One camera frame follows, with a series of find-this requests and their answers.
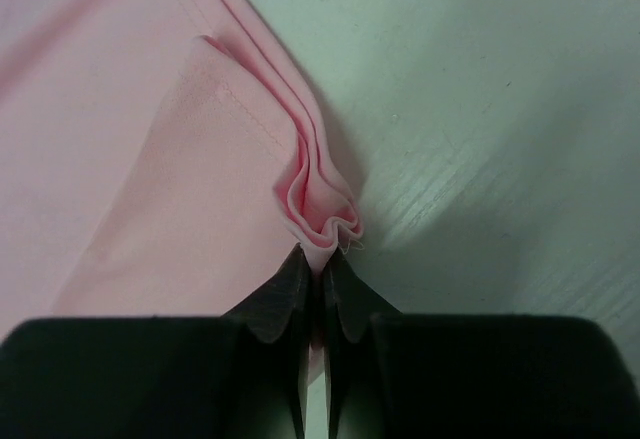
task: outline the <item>pink cloth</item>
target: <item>pink cloth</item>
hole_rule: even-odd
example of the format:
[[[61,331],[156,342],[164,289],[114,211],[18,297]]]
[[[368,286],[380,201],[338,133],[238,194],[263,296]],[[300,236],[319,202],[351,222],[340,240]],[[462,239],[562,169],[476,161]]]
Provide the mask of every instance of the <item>pink cloth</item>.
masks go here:
[[[0,0],[0,337],[220,314],[362,229],[318,106],[245,0]]]

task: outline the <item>pink fabric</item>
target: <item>pink fabric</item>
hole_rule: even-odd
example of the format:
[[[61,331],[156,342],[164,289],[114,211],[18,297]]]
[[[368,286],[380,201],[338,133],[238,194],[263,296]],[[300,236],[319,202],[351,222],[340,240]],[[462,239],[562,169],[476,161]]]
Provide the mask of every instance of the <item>pink fabric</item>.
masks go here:
[[[220,314],[360,237],[318,106],[245,0],[0,0],[0,337]]]

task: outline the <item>gray surface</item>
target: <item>gray surface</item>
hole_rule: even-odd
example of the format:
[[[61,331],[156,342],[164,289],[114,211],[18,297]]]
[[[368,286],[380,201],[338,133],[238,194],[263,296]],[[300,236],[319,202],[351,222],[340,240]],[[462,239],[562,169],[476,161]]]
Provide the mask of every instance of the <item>gray surface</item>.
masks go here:
[[[640,0],[251,2],[325,109],[372,287],[589,317],[640,372]]]

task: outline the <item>wrinkled fabric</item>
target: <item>wrinkled fabric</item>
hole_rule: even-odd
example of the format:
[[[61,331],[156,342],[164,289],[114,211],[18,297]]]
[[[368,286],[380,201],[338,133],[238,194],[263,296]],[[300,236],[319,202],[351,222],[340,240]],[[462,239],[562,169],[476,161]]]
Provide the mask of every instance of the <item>wrinkled fabric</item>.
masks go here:
[[[221,314],[362,233],[318,106],[245,0],[0,0],[0,336]]]

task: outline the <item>table surface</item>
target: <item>table surface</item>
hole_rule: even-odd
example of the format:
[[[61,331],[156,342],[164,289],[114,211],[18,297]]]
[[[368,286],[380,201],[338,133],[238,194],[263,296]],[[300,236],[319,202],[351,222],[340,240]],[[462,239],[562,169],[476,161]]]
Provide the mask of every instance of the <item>table surface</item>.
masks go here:
[[[640,0],[250,1],[324,110],[369,285],[595,319],[640,372]]]

